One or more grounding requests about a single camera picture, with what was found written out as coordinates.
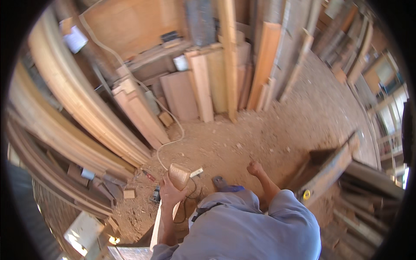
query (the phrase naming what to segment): man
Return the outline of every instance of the man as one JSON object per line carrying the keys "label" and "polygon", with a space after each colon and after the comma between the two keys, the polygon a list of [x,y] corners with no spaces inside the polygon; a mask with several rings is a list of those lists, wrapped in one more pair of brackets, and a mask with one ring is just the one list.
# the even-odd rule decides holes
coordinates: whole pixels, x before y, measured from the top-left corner
{"label": "man", "polygon": [[152,259],[317,260],[321,240],[315,216],[293,192],[279,189],[260,163],[250,162],[247,170],[263,187],[268,215],[260,211],[258,197],[239,186],[235,186],[237,192],[210,194],[189,218],[189,234],[181,245],[173,230],[172,210],[185,198],[186,189],[178,191],[164,176],[161,218],[165,232],[154,246]]}

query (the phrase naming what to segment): blue shirt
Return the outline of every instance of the blue shirt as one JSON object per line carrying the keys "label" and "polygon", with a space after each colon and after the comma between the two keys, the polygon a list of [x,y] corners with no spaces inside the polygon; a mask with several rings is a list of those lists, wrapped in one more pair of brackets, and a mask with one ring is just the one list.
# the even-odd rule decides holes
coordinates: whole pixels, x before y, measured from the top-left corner
{"label": "blue shirt", "polygon": [[153,260],[162,259],[305,259],[317,260],[321,252],[315,216],[290,190],[281,190],[269,205],[259,209],[258,197],[249,190],[213,193],[198,207],[209,208],[193,223],[181,245],[154,246]]}

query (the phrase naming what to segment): person's hand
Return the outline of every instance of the person's hand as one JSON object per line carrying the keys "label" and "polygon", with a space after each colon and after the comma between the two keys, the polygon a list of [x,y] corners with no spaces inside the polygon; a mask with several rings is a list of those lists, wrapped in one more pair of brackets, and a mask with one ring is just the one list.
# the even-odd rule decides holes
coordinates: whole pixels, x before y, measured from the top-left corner
{"label": "person's hand", "polygon": [[258,161],[254,161],[254,160],[248,164],[247,171],[248,173],[256,177],[264,173],[264,170],[261,164]]}
{"label": "person's hand", "polygon": [[180,191],[173,186],[173,183],[169,179],[169,173],[166,173],[162,177],[160,183],[160,199],[163,201],[163,207],[173,209],[179,201],[185,198],[187,192],[187,187]]}

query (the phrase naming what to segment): fist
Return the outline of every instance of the fist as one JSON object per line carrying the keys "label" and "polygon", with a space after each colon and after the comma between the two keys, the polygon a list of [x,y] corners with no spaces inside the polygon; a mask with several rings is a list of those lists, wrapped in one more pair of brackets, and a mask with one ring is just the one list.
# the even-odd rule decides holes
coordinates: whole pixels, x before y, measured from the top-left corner
{"label": "fist", "polygon": [[247,171],[248,173],[256,177],[264,173],[263,167],[258,161],[251,161],[247,166]]}

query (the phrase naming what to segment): sawdust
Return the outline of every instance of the sawdust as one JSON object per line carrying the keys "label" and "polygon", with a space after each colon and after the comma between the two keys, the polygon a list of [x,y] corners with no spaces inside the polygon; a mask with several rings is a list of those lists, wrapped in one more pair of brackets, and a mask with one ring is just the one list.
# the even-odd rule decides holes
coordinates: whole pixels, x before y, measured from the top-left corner
{"label": "sawdust", "polygon": [[[212,177],[221,175],[229,184],[243,185],[261,197],[259,181],[246,171],[252,158],[263,165],[278,186],[284,187],[309,150],[337,147],[355,129],[364,133],[355,159],[376,166],[371,135],[354,96],[313,53],[308,55],[286,102],[274,102],[267,112],[242,111],[235,124],[226,116],[217,115],[215,122],[190,121],[183,123],[183,128],[184,140],[163,148],[160,157],[167,167],[178,163],[190,170],[204,169],[194,178],[197,187],[191,196],[198,199],[186,201],[187,215],[201,198],[214,192]],[[178,126],[172,125],[168,134],[172,140],[179,138]],[[137,241],[154,224],[158,206],[149,197],[165,172],[155,153],[143,169],[156,181],[151,182],[144,174],[130,181],[127,188],[136,190],[136,198],[121,201],[114,211],[122,243]],[[194,187],[190,181],[189,193]],[[332,197],[338,194],[339,188],[334,185],[311,206],[320,226],[332,220]],[[183,217],[181,205],[175,221],[180,222]],[[186,230],[187,221],[176,228]]]}

